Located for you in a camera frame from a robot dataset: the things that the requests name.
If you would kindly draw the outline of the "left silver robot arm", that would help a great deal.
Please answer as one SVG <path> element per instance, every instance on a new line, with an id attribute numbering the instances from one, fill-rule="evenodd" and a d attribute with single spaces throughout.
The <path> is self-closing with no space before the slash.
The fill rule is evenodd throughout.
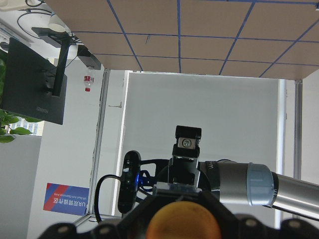
<path id="1" fill-rule="evenodd" d="M 266 165 L 228 159 L 198 160 L 201 129 L 178 125 L 168 165 L 156 176 L 153 192 L 208 191 L 224 204 L 264 206 L 319 219 L 319 187 L 272 172 Z"/>

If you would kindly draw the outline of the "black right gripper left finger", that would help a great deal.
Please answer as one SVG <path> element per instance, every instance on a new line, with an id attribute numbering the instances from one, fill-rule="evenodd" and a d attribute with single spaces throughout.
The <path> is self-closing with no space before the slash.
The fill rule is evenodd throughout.
<path id="1" fill-rule="evenodd" d="M 40 239 L 145 239 L 151 218 L 160 209 L 158 196 L 146 197 L 123 218 L 111 217 L 94 228 L 78 232 L 73 223 L 57 223 L 49 226 Z"/>

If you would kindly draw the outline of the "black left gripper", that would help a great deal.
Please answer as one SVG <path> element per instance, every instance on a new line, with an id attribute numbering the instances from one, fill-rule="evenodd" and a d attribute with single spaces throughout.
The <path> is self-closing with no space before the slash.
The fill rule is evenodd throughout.
<path id="1" fill-rule="evenodd" d="M 198 162 L 202 129 L 177 125 L 176 143 L 173 145 L 172 158 L 168 165 L 157 174 L 157 183 L 178 183 L 211 191 L 207 176 L 200 170 Z"/>

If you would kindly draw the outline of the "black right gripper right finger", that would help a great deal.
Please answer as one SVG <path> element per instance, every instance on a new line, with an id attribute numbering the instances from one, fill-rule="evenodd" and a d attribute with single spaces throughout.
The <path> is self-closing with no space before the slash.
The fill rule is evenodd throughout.
<path id="1" fill-rule="evenodd" d="M 199 202 L 217 220 L 221 239 L 317 239 L 319 230 L 312 224 L 288 219 L 280 228 L 268 227 L 251 215 L 234 215 L 210 192 L 199 193 Z"/>

